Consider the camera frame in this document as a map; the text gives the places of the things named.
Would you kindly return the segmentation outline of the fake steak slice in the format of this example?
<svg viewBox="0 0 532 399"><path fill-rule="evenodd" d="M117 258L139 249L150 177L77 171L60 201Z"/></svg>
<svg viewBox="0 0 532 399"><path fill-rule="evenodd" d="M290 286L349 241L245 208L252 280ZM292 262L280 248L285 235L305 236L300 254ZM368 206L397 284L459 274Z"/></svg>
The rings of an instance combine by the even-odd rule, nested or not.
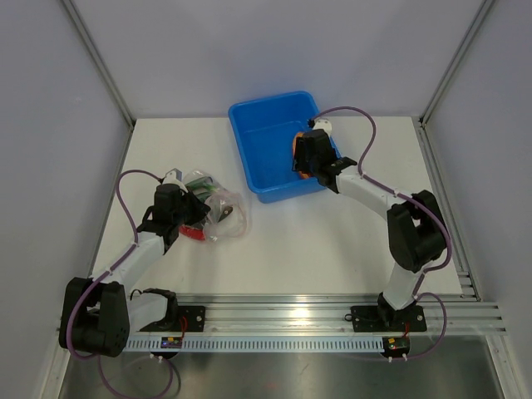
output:
<svg viewBox="0 0 532 399"><path fill-rule="evenodd" d="M297 152L298 139L299 139L299 138L302 138L303 135L304 135L304 132L303 132L303 131L300 131L300 132L298 132L298 133L295 135L295 137L293 138L293 143L292 143L292 155L293 155L292 169L293 169L293 171L295 171L295 172L298 173L298 176L299 176L301 179L303 179L303 180L307 180L307 179L310 179L310 178L311 178L311 175L302 172L301 170L299 170L299 169L296 167L296 164L297 164L297 161L296 161L296 152Z"/></svg>

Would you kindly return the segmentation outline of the red fake chili pepper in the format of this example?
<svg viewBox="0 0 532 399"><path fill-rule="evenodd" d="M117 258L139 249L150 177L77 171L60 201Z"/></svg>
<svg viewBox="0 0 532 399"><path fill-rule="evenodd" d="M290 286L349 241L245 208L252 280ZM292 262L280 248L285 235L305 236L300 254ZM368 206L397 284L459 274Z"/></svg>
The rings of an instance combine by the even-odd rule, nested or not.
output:
<svg viewBox="0 0 532 399"><path fill-rule="evenodd" d="M195 241L205 241L204 228L201 225L199 227L182 225L180 226L180 234Z"/></svg>

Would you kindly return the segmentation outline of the clear zip top bag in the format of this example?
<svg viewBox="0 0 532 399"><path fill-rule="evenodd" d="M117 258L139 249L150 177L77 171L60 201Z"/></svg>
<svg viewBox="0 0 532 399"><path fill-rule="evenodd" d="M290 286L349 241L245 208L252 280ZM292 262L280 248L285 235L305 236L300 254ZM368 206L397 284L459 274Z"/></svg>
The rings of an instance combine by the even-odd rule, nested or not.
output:
<svg viewBox="0 0 532 399"><path fill-rule="evenodd" d="M246 234L249 221L247 211L244 206L244 199L238 192L227 190L212 175L206 174L201 170L193 170L184 177L184 183L189 183L201 176L210 176L218 190L213 193L204 202L210 207L207 216L197 224L191 226L204 228L205 241L199 242L217 242L226 239L236 239ZM221 210L225 206L233 206L232 214L221 222L218 222Z"/></svg>

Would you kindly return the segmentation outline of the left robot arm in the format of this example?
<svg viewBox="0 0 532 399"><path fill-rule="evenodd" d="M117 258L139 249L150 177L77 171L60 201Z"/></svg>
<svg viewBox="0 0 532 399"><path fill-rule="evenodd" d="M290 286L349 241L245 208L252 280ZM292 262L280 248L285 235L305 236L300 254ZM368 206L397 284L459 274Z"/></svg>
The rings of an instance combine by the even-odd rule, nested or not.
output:
<svg viewBox="0 0 532 399"><path fill-rule="evenodd" d="M80 360L117 357L131 333L187 328L176 293L146 288L129 298L145 271L162 259L178 239L180 228L197 224L210 207L194 193L172 183L158 185L154 203L125 252L99 276L73 278L63 300L59 344Z"/></svg>

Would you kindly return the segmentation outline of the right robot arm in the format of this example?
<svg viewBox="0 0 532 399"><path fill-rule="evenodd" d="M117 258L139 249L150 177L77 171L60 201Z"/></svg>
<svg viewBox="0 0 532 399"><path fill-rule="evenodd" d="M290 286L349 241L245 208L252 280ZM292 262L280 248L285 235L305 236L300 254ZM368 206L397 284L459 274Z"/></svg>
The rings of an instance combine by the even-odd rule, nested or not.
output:
<svg viewBox="0 0 532 399"><path fill-rule="evenodd" d="M394 266L377 300L377 319L384 328L398 328L416 304L426 274L435 269L443 252L450 251L436 197L427 190L406 195L374 180L355 160L339 157L323 129L295 136L293 170L356 200L387 222Z"/></svg>

